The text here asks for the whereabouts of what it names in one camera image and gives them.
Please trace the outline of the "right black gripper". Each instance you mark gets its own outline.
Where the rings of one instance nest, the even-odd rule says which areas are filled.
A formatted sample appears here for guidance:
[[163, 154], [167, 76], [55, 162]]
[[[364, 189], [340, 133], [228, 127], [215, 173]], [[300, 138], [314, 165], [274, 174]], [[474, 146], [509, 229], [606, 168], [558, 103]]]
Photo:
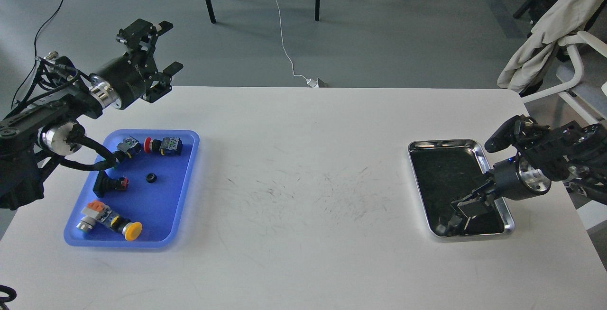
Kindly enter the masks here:
[[489, 173], [473, 178], [476, 186], [464, 198], [453, 200], [451, 207], [444, 207], [437, 216], [436, 234], [441, 237], [481, 235], [496, 232], [493, 213], [476, 217], [461, 217], [456, 211], [493, 211], [495, 192], [497, 198], [520, 201], [545, 195], [552, 181], [539, 168], [524, 158], [509, 158], [493, 165]]

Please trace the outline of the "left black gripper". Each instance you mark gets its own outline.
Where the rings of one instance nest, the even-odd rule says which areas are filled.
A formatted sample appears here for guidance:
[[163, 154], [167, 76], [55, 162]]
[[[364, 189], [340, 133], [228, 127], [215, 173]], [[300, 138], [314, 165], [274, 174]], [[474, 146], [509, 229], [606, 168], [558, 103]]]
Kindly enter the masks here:
[[103, 109], [125, 109], [138, 98], [154, 103], [171, 92], [173, 76], [184, 65], [175, 61], [158, 72], [154, 52], [159, 36], [173, 27], [169, 21], [153, 24], [137, 19], [119, 30], [116, 40], [126, 46], [126, 53], [90, 75], [90, 94]]

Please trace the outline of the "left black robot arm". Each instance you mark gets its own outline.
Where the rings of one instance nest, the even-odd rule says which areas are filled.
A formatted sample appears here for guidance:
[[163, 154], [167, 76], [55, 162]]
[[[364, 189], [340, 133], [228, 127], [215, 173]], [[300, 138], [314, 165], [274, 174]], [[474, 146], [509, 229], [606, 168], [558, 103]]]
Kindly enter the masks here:
[[80, 116], [99, 118], [113, 106], [126, 109], [137, 99], [153, 103], [171, 90], [179, 62], [160, 71], [154, 60], [160, 36], [173, 28], [142, 19], [120, 29], [117, 42], [126, 52], [96, 72], [84, 74], [65, 56], [38, 57], [33, 87], [45, 92], [24, 100], [1, 122], [1, 207], [17, 210], [44, 197], [44, 181], [59, 166], [104, 171], [117, 165], [120, 154], [85, 135]]

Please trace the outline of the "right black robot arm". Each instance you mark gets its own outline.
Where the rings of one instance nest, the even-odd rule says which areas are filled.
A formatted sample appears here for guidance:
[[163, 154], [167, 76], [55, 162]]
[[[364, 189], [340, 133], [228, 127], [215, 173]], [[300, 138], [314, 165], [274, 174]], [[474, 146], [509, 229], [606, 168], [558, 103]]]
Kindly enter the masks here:
[[606, 129], [599, 123], [581, 127], [575, 121], [556, 129], [516, 115], [485, 142], [487, 152], [509, 146], [516, 155], [488, 170], [468, 195], [450, 203], [451, 215], [439, 219], [438, 234], [459, 235], [469, 219], [490, 213], [499, 198], [520, 201], [545, 195], [553, 181], [566, 181], [574, 191], [606, 204]]

